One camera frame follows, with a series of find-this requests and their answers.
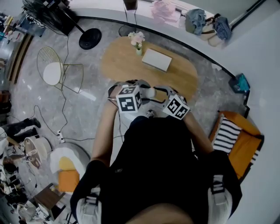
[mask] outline gray tile floor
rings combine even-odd
[[[107,89],[114,83],[112,80],[103,77],[100,71],[100,61],[110,42],[118,38],[118,29],[122,25],[90,19],[80,20],[79,25],[85,30],[99,28],[102,32],[100,43],[88,51],[84,51],[79,47],[78,41],[81,32],[76,28],[71,32],[69,37],[69,55],[66,63],[82,63],[84,65],[85,76],[82,90],[93,95],[96,100],[93,101],[81,94],[75,94],[67,88],[63,90],[66,97],[64,113],[68,121],[68,124],[63,128],[63,135],[65,138],[85,139],[94,138],[102,107],[106,99]],[[143,31],[143,33],[147,41],[184,56],[196,67],[199,86],[189,105],[207,134],[210,133],[217,118],[217,110],[231,110],[240,112],[241,114],[244,113],[245,109],[242,106],[243,96],[234,94],[230,89],[228,86],[229,75],[222,70],[217,71],[212,69],[210,61],[173,41],[146,31]],[[61,113],[64,98],[58,89],[47,85],[38,74],[36,57],[38,51],[44,46],[54,48],[61,59],[63,61],[65,60],[67,55],[67,37],[57,35],[51,30],[46,30],[41,38],[35,37],[33,39],[25,56],[18,83],[10,87],[12,100],[11,115],[19,120],[23,120],[31,117],[34,106],[38,105],[48,126],[56,132],[66,122]],[[76,70],[72,71],[72,74],[77,74],[77,72]],[[77,75],[68,74],[65,84],[73,88],[78,87],[79,78]],[[147,110],[147,106],[143,107],[140,114],[145,114]],[[35,108],[35,116],[42,124],[42,128],[38,130],[39,134],[46,137],[51,143],[52,148],[55,148],[59,141],[48,130],[39,114],[38,108]],[[118,120],[119,118],[116,116],[115,136],[119,135]],[[121,121],[121,131],[124,134],[131,121],[122,115]],[[10,118],[10,122],[16,122],[16,119]],[[67,142],[76,143],[83,147],[89,154],[91,153],[93,140],[67,140]],[[117,156],[121,144],[120,137],[114,139],[112,161]],[[29,176],[32,178],[32,182],[26,185],[26,189],[32,195],[35,195],[50,182],[56,181],[50,172],[49,161],[45,161],[39,171],[34,171],[36,180],[30,171],[28,171],[25,163],[19,161],[18,165],[23,180],[27,181]],[[35,181],[38,183],[38,188],[36,189],[34,189]]]

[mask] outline forearm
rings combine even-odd
[[[113,132],[117,107],[107,101],[99,121],[95,140],[92,148],[92,160],[100,160],[110,166],[110,159],[113,149]]]
[[[191,112],[188,112],[184,117],[184,122],[189,129],[191,134],[192,143],[196,150],[202,154],[207,154],[213,151],[212,144],[205,132],[196,121],[195,117]]]

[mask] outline person's right arm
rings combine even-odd
[[[185,115],[183,121],[189,129],[195,150],[201,154],[213,152],[214,150],[210,140],[190,111]]]

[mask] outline black and white striped cloth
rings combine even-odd
[[[238,138],[241,128],[230,120],[223,118],[216,138],[213,141],[214,150],[224,151],[229,154]]]

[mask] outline gold metal chair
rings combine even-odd
[[[66,79],[66,70],[69,66],[81,66],[82,67],[82,81],[79,91],[71,89],[64,84]],[[63,86],[72,90],[75,93],[79,93],[84,81],[84,66],[83,64],[64,64],[58,54],[51,47],[43,47],[39,50],[37,55],[37,69],[40,77],[49,85],[52,85],[59,90],[62,90]]]

